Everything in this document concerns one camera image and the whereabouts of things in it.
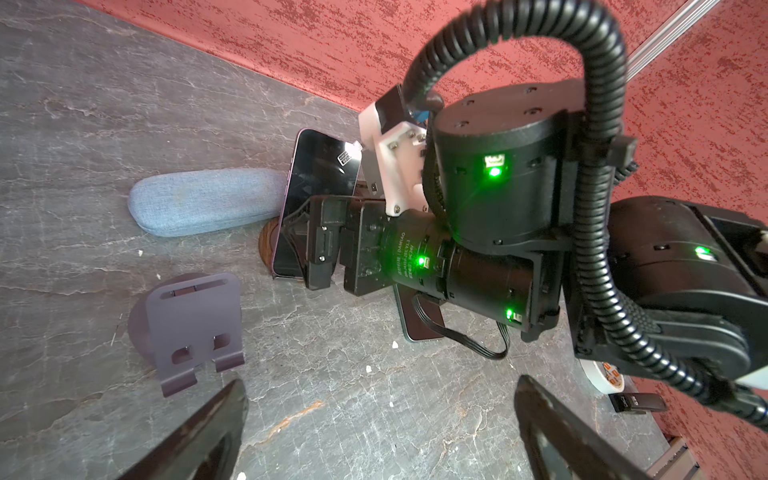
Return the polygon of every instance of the red textured wall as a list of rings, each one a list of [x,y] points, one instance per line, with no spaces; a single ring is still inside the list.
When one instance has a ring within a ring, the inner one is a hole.
[[[617,198],[666,195],[768,223],[767,6],[720,2],[630,82],[624,119],[642,168]]]
[[[200,50],[362,110],[402,80],[424,43],[469,0],[80,0]],[[629,50],[684,0],[607,0]],[[523,81],[581,76],[575,51],[528,39],[484,51],[439,85],[447,101]]]

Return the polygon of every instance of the phone stand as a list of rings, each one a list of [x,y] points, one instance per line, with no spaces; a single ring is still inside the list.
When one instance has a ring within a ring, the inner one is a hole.
[[[217,372],[243,365],[240,281],[232,273],[168,280],[136,303],[128,335],[166,397],[197,383],[194,369],[207,360]]]

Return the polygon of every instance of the marble table surface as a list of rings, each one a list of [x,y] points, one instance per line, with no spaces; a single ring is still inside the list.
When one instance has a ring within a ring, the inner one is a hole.
[[[613,413],[565,319],[503,361],[405,341],[392,291],[271,279],[261,223],[157,238],[131,219],[151,175],[287,170],[302,127],[353,141],[356,113],[65,0],[0,1],[0,478],[117,478],[223,385],[246,385],[236,473],[253,478],[530,478],[512,405],[533,375],[642,468],[667,447]],[[169,399],[128,313],[161,280],[231,272],[246,364]],[[491,347],[496,328],[449,306]]]

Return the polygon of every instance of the phone screen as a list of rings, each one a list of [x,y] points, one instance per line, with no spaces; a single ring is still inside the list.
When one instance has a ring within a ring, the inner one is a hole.
[[[311,128],[301,130],[296,137],[280,222],[313,195],[353,195],[361,151],[358,143],[341,141]],[[276,277],[302,278],[296,254],[279,230],[272,271]]]

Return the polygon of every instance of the white tape roll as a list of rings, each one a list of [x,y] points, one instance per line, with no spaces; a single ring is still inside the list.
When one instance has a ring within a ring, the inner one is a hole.
[[[579,362],[581,362],[581,368],[584,369],[589,381],[601,393],[607,395],[624,391],[624,376],[616,370],[615,366],[594,360],[579,359]]]

